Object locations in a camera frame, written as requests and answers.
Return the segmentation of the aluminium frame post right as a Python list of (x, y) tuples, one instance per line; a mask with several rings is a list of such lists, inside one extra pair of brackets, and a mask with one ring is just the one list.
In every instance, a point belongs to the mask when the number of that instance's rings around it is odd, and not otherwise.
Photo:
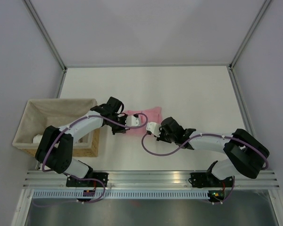
[(243, 51), (245, 50), (247, 44), (249, 43), (253, 33), (255, 32), (256, 28), (258, 27), (259, 23), (261, 22), (262, 18), (264, 17), (266, 11), (268, 10), (272, 0), (264, 0), (263, 4), (261, 5), (259, 11), (257, 12), (254, 20), (251, 23), (250, 28), (248, 29), (246, 35), (244, 36), (238, 50), (236, 51), (232, 61), (228, 65), (229, 71), (232, 71), (234, 66), (237, 64), (238, 60), (240, 59)]

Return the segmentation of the aluminium frame post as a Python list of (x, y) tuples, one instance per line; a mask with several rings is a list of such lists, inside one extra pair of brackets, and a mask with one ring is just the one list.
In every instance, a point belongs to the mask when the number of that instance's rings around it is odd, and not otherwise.
[(55, 60), (57, 61), (59, 67), (62, 69), (63, 72), (67, 70), (66, 65), (64, 64), (57, 48), (55, 47), (47, 29), (45, 28), (35, 6), (33, 5), (31, 0), (23, 0), (23, 4), (25, 5), (26, 9), (28, 10), (29, 14), (31, 15), (35, 25), (37, 26), (38, 30), (40, 31), (43, 39), (45, 40), (47, 46), (49, 47), (52, 55), (54, 56)]
[(243, 51), (245, 50), (247, 44), (249, 43), (253, 33), (255, 32), (256, 28), (258, 27), (259, 23), (261, 22), (262, 18), (264, 17), (266, 11), (268, 10), (272, 0), (264, 0), (263, 4), (261, 5), (259, 11), (257, 12), (254, 20), (251, 23), (250, 28), (248, 29), (246, 35), (244, 36), (238, 50), (236, 51), (232, 61), (228, 65), (229, 71), (232, 71), (234, 66), (237, 64), (238, 60), (240, 59)]

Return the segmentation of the rolled white t shirt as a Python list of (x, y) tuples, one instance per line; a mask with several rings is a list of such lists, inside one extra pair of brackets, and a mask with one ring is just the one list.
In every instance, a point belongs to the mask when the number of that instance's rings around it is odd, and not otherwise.
[(38, 134), (36, 136), (33, 137), (33, 144), (39, 144), (42, 140), (43, 135)]

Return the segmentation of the pink t shirt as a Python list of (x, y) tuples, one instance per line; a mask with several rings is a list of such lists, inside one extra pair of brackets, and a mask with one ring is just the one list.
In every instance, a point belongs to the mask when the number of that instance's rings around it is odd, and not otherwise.
[[(155, 122), (159, 124), (162, 122), (162, 108), (159, 106), (151, 108), (151, 109), (147, 109), (147, 110), (141, 110), (141, 111), (127, 110), (127, 111), (124, 111), (124, 113), (128, 115), (143, 113), (147, 115), (148, 122)], [(146, 133), (146, 126), (140, 129), (130, 129), (126, 132), (126, 135), (127, 136), (143, 136), (145, 133)]]

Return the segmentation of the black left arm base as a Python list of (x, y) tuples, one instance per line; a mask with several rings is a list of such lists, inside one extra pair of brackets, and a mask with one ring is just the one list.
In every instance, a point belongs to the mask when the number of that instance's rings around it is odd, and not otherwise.
[(90, 175), (87, 175), (85, 178), (77, 179), (70, 176), (67, 179), (66, 187), (100, 187), (106, 188), (108, 183), (108, 176), (107, 172), (93, 172)]

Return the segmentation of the aluminium frame rail back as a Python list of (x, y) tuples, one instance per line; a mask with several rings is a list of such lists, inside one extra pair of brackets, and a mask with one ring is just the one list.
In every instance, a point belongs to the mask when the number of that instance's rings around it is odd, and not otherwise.
[(120, 67), (173, 67), (173, 66), (230, 66), (230, 63), (208, 63), (208, 64), (123, 64), (123, 65), (70, 65), (73, 68), (120, 68)]

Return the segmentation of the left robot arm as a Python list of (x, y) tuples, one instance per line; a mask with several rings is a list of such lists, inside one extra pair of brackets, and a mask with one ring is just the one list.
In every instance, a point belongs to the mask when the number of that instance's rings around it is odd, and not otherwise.
[(125, 117), (119, 117), (124, 104), (110, 97), (105, 104), (92, 107), (85, 115), (60, 127), (48, 126), (41, 138), (35, 158), (42, 164), (43, 172), (54, 171), (77, 178), (82, 186), (93, 183), (93, 168), (73, 158), (74, 144), (105, 125), (112, 132), (125, 132)]

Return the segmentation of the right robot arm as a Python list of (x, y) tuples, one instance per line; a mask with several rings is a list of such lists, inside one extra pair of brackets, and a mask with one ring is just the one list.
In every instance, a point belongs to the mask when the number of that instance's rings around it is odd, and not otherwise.
[(214, 161), (206, 171), (206, 181), (211, 186), (237, 175), (256, 179), (260, 171), (269, 167), (269, 151), (244, 129), (213, 134), (184, 129), (174, 118), (168, 117), (156, 126), (154, 136), (157, 141), (175, 143), (179, 148), (225, 154), (225, 160)]

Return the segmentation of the wicker basket with liner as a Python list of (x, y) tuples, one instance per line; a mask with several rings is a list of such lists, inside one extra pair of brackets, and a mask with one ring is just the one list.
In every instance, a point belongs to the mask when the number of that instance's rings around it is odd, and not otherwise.
[(34, 157), (39, 145), (33, 144), (34, 136), (42, 135), (48, 126), (60, 127), (72, 123), (96, 105), (97, 101), (93, 98), (30, 99), (12, 145)]

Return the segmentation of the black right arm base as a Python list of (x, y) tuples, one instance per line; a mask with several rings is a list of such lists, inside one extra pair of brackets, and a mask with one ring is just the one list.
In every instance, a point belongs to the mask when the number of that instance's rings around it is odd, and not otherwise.
[(189, 183), (193, 188), (230, 188), (233, 186), (233, 177), (220, 180), (210, 173), (190, 173)]

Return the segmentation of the aluminium frame post left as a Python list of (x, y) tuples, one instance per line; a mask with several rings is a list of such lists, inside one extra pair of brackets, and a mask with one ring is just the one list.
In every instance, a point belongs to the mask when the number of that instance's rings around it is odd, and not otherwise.
[(38, 30), (40, 31), (43, 39), (45, 40), (47, 46), (49, 47), (52, 55), (54, 56), (55, 60), (57, 61), (59, 67), (62, 69), (63, 72), (67, 70), (66, 65), (64, 64), (57, 48), (55, 47), (47, 29), (45, 28), (35, 6), (33, 5), (31, 0), (23, 0), (23, 4), (25, 5), (26, 9), (28, 10), (29, 14), (31, 15), (35, 25), (37, 26)]

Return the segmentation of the aluminium mounting rail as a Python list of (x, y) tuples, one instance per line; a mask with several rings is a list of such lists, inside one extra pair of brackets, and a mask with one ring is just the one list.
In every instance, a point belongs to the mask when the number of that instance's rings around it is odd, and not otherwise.
[[(108, 189), (163, 189), (187, 190), (188, 171), (108, 171)], [(66, 188), (67, 177), (54, 172), (30, 170), (25, 176), (23, 188), (59, 189)], [(257, 190), (279, 189), (279, 183), (273, 171), (261, 172), (256, 179), (238, 175), (235, 177), (235, 189)]]

